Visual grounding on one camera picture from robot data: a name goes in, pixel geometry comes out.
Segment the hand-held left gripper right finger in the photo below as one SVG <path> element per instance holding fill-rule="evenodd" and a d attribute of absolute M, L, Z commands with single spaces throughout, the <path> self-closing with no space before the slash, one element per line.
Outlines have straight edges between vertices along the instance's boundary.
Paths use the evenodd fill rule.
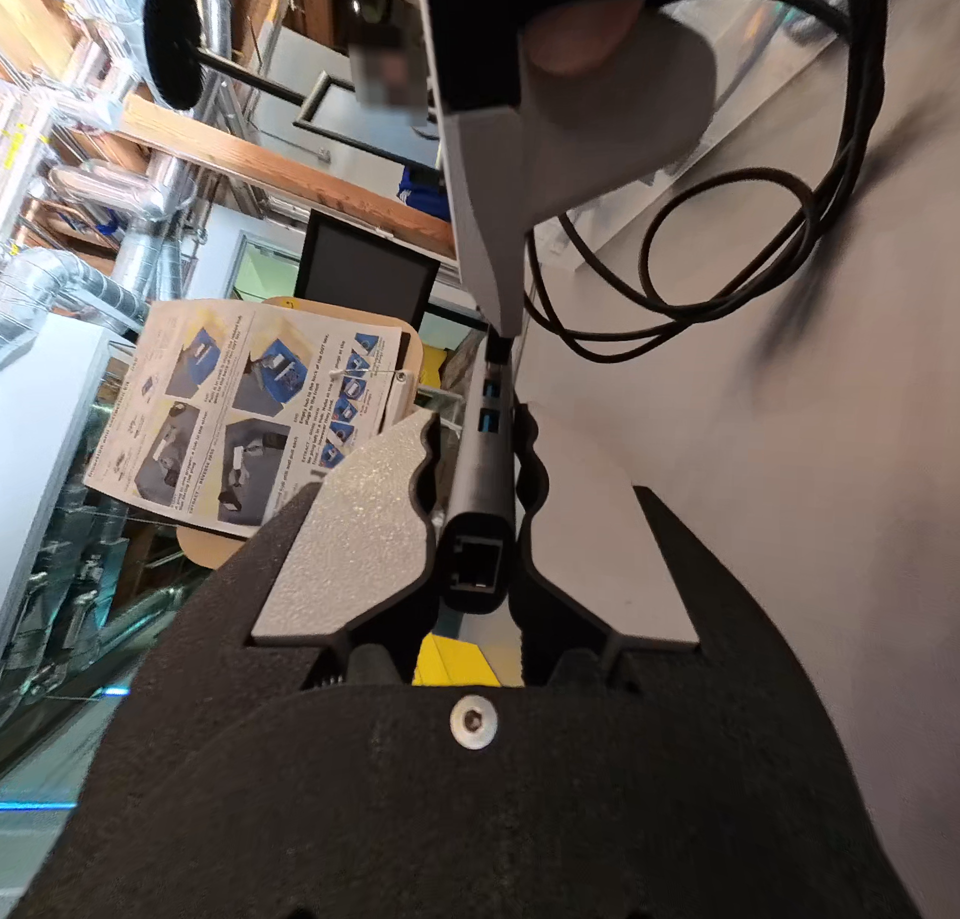
<path fill-rule="evenodd" d="M 513 622 L 522 671 L 585 649 L 602 671 L 627 652 L 700 639 L 626 469 L 584 427 L 540 404 L 514 412 L 522 508 Z"/>

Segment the black framed panel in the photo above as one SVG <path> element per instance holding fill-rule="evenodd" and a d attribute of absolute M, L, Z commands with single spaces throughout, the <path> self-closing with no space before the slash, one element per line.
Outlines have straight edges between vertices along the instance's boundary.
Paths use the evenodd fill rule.
<path fill-rule="evenodd" d="M 438 260 L 428 255 L 314 210 L 293 295 L 396 318 L 418 329 L 439 269 Z"/>

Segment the person's right hand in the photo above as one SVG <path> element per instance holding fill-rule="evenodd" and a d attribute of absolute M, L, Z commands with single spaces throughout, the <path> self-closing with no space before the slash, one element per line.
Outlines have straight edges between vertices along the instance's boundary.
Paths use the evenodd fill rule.
<path fill-rule="evenodd" d="M 533 18 L 520 44 L 529 64 L 558 78 L 598 70 L 634 29 L 646 0 L 581 0 Z"/>

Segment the silver spiral duct pipe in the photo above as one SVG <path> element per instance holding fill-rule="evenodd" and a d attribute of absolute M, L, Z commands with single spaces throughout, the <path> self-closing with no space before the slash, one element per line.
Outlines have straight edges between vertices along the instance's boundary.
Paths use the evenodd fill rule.
<path fill-rule="evenodd" d="M 149 305 L 74 253 L 31 247 L 11 256 L 1 275 L 1 366 L 30 351 L 54 307 L 140 333 Z"/>

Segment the black round fixture on rod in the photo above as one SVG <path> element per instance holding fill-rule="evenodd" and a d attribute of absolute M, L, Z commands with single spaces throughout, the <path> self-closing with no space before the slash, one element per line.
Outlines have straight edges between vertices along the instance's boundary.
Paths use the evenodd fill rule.
<path fill-rule="evenodd" d="M 208 125 L 222 125 L 235 138 L 255 143 L 237 85 L 287 105 L 294 127 L 346 145 L 357 103 L 346 56 L 317 42 L 283 39 L 294 54 L 285 75 L 305 80 L 322 66 L 309 93 L 274 81 L 234 61 L 232 0 L 143 0 L 142 39 L 149 79 L 169 108 Z"/>

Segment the printed instruction sheet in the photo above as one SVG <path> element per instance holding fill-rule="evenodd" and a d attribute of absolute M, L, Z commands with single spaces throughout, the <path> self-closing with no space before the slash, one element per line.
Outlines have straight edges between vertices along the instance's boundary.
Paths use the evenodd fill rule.
<path fill-rule="evenodd" d="M 264 302 L 158 302 L 84 484 L 247 540 L 381 432 L 405 345 L 397 326 Z"/>

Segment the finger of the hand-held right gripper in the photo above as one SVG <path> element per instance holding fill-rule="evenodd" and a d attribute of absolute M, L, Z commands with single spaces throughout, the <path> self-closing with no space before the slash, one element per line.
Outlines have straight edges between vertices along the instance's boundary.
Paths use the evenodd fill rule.
<path fill-rule="evenodd" d="M 500 337 L 524 312 L 522 57 L 511 0 L 419 0 L 460 275 Z"/>

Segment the blue jacket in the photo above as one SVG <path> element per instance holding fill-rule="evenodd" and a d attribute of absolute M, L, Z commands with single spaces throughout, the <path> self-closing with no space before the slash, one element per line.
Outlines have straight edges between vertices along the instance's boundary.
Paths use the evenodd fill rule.
<path fill-rule="evenodd" d="M 434 217 L 449 217 L 440 212 L 449 207 L 448 191 L 441 171 L 419 165 L 405 165 L 398 185 L 397 198 L 404 205 Z"/>

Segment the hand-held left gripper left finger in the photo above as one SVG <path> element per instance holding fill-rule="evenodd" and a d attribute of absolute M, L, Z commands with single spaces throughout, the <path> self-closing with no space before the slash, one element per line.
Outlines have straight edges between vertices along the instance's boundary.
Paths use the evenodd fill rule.
<path fill-rule="evenodd" d="M 441 424 L 415 409 L 330 471 L 252 626 L 264 648 L 316 648 L 346 667 L 378 645 L 414 671 L 435 625 L 436 460 Z"/>

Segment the silver round ventilation duct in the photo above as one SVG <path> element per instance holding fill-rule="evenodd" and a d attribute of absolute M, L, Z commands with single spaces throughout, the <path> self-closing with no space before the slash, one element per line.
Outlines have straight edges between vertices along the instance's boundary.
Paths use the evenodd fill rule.
<path fill-rule="evenodd" d="M 153 153 L 144 173 L 89 159 L 80 166 L 52 166 L 46 181 L 68 201 L 93 203 L 150 224 L 168 222 L 196 197 L 188 163 L 164 153 Z"/>

